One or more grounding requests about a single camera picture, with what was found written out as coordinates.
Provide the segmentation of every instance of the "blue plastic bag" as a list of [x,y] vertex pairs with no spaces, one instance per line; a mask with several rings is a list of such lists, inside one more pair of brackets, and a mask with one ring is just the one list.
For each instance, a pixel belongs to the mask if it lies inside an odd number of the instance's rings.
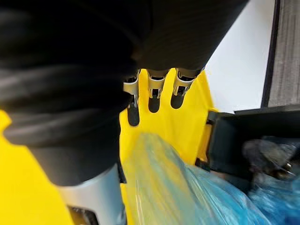
[[254,185],[249,197],[273,225],[300,225],[300,178],[277,180],[261,173]]
[[236,187],[186,165],[157,135],[141,135],[123,164],[135,225],[268,225]]

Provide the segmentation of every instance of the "black cloth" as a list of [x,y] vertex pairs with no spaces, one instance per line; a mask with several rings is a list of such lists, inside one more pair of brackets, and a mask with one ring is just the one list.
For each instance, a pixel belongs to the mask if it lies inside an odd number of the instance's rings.
[[202,68],[247,0],[2,0],[0,107],[56,185],[118,161],[136,68]]

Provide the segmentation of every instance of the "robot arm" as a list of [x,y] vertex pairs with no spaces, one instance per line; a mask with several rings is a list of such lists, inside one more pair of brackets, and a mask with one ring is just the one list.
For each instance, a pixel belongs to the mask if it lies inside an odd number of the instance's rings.
[[167,71],[178,68],[173,95],[180,101],[171,105],[180,107],[247,1],[171,2],[0,3],[0,107],[12,120],[5,136],[29,148],[76,225],[126,223],[119,113],[127,107],[138,115],[136,68],[148,69],[153,113]]

